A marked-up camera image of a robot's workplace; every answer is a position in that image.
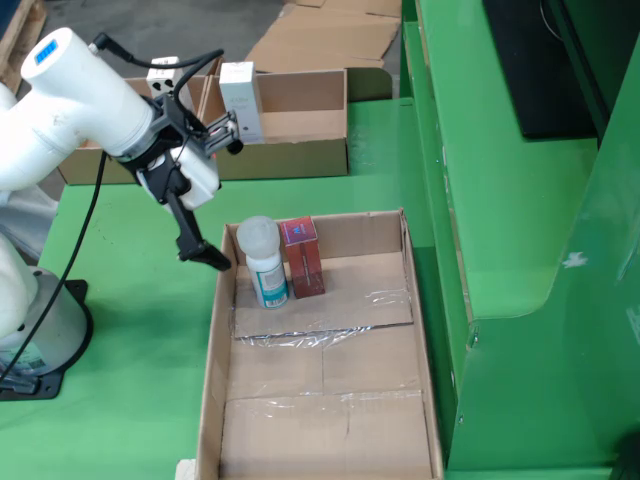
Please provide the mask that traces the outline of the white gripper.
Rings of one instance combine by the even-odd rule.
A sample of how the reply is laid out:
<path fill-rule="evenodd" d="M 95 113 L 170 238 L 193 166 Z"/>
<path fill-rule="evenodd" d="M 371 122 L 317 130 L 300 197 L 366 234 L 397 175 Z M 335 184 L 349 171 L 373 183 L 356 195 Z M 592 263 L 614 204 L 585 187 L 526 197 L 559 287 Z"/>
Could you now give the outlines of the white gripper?
<path fill-rule="evenodd" d="M 138 156 L 122 156 L 119 163 L 165 209 L 171 210 L 180 234 L 176 240 L 181 261 L 231 268 L 230 260 L 203 237 L 190 210 L 213 200 L 220 189 L 216 161 L 197 143 L 153 143 Z"/>

